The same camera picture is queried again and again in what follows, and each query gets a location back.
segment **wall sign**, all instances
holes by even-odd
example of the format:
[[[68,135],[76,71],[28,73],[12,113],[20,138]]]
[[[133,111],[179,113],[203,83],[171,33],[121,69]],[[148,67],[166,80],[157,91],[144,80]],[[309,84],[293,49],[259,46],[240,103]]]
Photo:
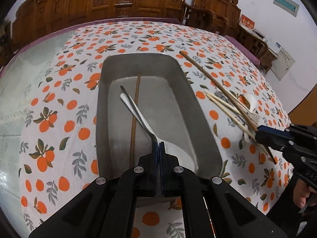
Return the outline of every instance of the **wall sign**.
[[[292,0],[274,0],[273,3],[285,11],[288,11],[291,15],[297,16],[299,4]]]

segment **metal tray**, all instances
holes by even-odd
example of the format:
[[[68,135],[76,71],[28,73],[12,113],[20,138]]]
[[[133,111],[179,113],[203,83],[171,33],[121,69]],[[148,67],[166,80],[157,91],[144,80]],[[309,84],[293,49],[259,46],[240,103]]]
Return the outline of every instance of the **metal tray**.
[[[197,98],[180,65],[165,54],[124,54],[107,58],[99,82],[96,150],[100,176],[112,179],[129,169],[132,114],[120,99],[123,85],[156,135],[182,148],[198,166],[197,175],[219,175],[221,156]],[[135,165],[150,153],[151,140],[137,123]]]

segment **tablecloth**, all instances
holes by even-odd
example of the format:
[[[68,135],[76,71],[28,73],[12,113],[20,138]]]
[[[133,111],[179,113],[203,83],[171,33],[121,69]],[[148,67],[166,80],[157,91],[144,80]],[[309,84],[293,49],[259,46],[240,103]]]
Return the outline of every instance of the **tablecloth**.
[[[98,177],[95,124],[100,72],[108,56],[123,53],[165,53],[178,60],[218,144],[223,160],[220,176],[260,211],[269,211],[287,185],[292,166],[277,151],[272,152],[274,165],[256,144],[242,139],[240,129],[206,98],[205,90],[221,96],[214,84],[179,51],[185,51],[237,98],[253,94],[259,124],[281,130],[289,126],[287,113],[270,85],[222,36],[159,22],[80,28],[39,83],[21,135],[21,206],[30,231]],[[164,208],[137,208],[133,237],[147,237],[149,232],[153,237],[170,237],[175,232],[182,237],[180,203],[168,202]],[[153,231],[153,226],[160,228]]]

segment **wooden chopstick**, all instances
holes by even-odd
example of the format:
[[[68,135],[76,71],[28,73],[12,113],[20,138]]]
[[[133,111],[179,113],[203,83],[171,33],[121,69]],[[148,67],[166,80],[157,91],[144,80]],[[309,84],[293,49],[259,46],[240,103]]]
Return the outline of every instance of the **wooden chopstick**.
[[[228,99],[231,101],[231,103],[233,103],[236,108],[239,110],[239,112],[241,113],[241,115],[243,116],[243,118],[247,121],[248,125],[250,126],[250,128],[253,131],[257,131],[257,126],[256,124],[253,122],[253,120],[241,109],[240,105],[234,100],[232,99],[232,97],[230,96],[229,92],[222,86],[220,85],[220,83],[218,81],[215,80],[214,77],[212,77],[207,71],[205,71],[198,63],[196,63],[192,58],[190,58],[187,54],[185,54],[183,51],[180,51],[180,54],[185,57],[188,61],[190,61],[193,65],[195,65],[203,74],[205,74],[205,76],[210,79],[218,89],[221,90],[221,92],[223,94],[225,94]]]
[[[226,107],[224,107],[221,103],[219,103],[216,99],[214,99],[209,94],[206,94],[206,97],[208,97],[212,102],[214,102],[227,116],[229,116],[232,119],[232,121],[235,122],[235,124],[241,130],[245,131],[256,142],[255,136],[248,130],[247,127],[243,126]]]
[[[241,105],[241,107],[247,111],[247,113],[250,112],[250,110],[249,110],[239,99],[237,99],[237,98],[236,98],[234,95],[232,95],[230,92],[228,92],[228,94],[229,94],[234,100],[236,100],[237,103],[239,103],[239,105]]]
[[[137,76],[137,85],[135,88],[134,102],[137,105],[138,92],[140,89],[141,74]],[[132,118],[132,129],[131,129],[131,143],[130,143],[130,168],[134,167],[134,148],[135,148],[135,132],[136,132],[137,119],[133,116]]]
[[[232,112],[234,112],[235,114],[241,115],[241,113],[234,108],[233,106],[229,105],[227,102],[223,101],[222,99],[220,99],[219,97],[215,96],[212,93],[209,93],[208,91],[205,91],[205,93],[209,96],[212,96],[213,99],[217,100],[219,103],[223,104],[225,107],[227,107],[228,109],[230,109]]]
[[[245,126],[243,126],[243,125],[234,117],[234,115],[233,115],[230,111],[228,111],[228,110],[226,109],[226,107],[224,107],[221,103],[219,103],[216,99],[214,99],[214,97],[210,96],[210,93],[206,93],[206,97],[208,97],[212,102],[214,102],[227,116],[229,116],[229,117],[232,119],[232,121],[235,122],[235,124],[236,124],[241,130],[243,130],[246,134],[248,134],[248,135],[250,136],[250,138],[251,138],[255,143],[257,143],[255,136],[254,136]],[[273,163],[276,164],[275,159],[274,159],[274,157],[273,157],[271,151],[269,150],[269,148],[268,148],[268,147],[265,147],[265,146],[262,145],[262,144],[259,144],[259,143],[257,143],[257,144],[261,147],[261,149],[264,151],[264,153],[266,153],[268,156],[270,156],[270,157],[273,159]]]
[[[193,65],[195,65],[205,76],[210,79],[220,91],[228,97],[228,99],[233,103],[236,108],[239,110],[243,118],[247,121],[248,126],[254,131],[257,132],[257,125],[254,123],[254,121],[249,117],[240,107],[240,104],[238,104],[231,96],[231,94],[222,86],[218,81],[215,80],[214,77],[212,77],[207,71],[205,71],[198,63],[196,63],[192,58],[190,58],[187,54],[185,54],[183,51],[180,51],[180,54],[185,57],[189,62],[191,62]],[[262,144],[259,144],[262,148],[264,148],[264,152],[266,152],[267,155],[271,157],[273,160],[273,163],[276,165],[275,159],[270,151],[270,149]]]

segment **finger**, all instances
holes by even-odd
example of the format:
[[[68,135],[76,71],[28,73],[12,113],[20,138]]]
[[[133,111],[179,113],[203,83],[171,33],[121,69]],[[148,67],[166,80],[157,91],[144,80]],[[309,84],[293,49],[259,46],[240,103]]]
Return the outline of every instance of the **finger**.
[[[298,180],[294,192],[297,191],[301,197],[308,198],[310,196],[310,190],[308,185],[301,179]]]
[[[293,191],[294,204],[300,208],[303,208],[306,204],[306,198],[310,195],[308,186],[304,181],[299,179]]]
[[[297,198],[296,200],[294,200],[294,204],[296,206],[298,206],[300,209],[302,209],[306,204],[306,199],[305,198]]]

